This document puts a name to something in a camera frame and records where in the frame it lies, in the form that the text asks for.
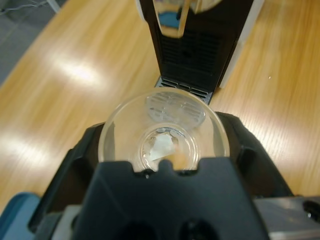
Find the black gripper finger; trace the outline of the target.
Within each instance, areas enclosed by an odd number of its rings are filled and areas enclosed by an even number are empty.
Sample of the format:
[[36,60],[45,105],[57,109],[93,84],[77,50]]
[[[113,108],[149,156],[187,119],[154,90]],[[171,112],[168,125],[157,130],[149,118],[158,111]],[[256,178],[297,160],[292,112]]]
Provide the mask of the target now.
[[98,123],[87,128],[67,152],[28,223],[31,232],[36,232],[46,215],[82,203],[98,164],[98,143],[103,126]]
[[291,197],[293,192],[260,141],[232,114],[217,112],[244,185],[254,198]]

